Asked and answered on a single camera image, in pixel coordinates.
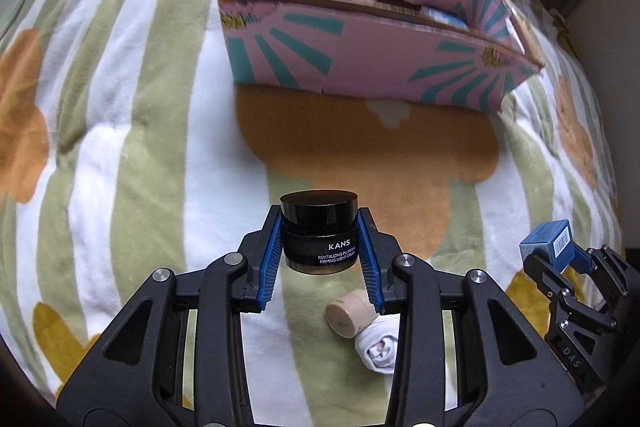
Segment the small blue box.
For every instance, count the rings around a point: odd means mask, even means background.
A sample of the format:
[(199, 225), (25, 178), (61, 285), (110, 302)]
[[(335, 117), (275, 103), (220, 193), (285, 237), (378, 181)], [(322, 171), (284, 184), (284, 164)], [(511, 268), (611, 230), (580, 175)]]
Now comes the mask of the small blue box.
[(523, 260), (537, 254), (558, 271), (563, 271), (575, 257), (570, 222), (563, 219), (537, 225), (521, 241), (520, 254)]

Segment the beige tape roll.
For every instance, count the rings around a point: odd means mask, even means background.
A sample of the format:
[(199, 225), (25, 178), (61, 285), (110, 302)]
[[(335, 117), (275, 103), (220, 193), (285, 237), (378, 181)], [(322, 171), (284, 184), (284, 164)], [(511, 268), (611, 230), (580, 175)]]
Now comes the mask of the beige tape roll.
[(354, 338), (378, 317), (367, 291), (356, 288), (332, 301), (324, 308), (324, 317), (331, 329), (343, 338)]

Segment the black cosmetic cream jar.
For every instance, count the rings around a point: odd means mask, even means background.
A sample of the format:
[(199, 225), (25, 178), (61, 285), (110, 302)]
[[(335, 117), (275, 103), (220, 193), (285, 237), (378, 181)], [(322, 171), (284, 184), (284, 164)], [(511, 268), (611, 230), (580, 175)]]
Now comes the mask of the black cosmetic cream jar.
[(358, 196), (343, 190), (308, 190), (280, 198), (282, 246), (294, 271), (329, 275), (357, 261)]

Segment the white sock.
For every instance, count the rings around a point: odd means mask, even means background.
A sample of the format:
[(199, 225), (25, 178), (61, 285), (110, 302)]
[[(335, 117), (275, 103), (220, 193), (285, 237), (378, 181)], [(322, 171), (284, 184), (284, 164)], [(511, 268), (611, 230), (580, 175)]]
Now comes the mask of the white sock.
[(395, 372), (400, 315), (379, 315), (355, 337), (355, 349), (369, 371), (393, 375)]

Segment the floral striped green blanket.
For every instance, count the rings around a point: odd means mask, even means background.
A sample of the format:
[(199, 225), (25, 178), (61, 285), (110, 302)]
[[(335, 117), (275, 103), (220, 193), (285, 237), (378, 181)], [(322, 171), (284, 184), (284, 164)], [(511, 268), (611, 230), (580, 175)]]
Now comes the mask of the floral striped green blanket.
[(159, 267), (234, 251), (288, 192), (355, 192), (436, 269), (486, 270), (537, 332), (518, 245), (624, 247), (600, 107), (558, 14), (495, 114), (234, 82), (217, 0), (17, 0), (1, 22), (1, 335), (54, 402)]

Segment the cardboard box pink lining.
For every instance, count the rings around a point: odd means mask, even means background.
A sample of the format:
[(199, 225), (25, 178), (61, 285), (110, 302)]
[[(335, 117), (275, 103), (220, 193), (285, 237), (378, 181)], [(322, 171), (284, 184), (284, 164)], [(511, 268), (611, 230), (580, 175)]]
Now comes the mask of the cardboard box pink lining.
[[(423, 5), (457, 15), (430, 24)], [(544, 68), (511, 0), (218, 0), (233, 79), (495, 112)]]

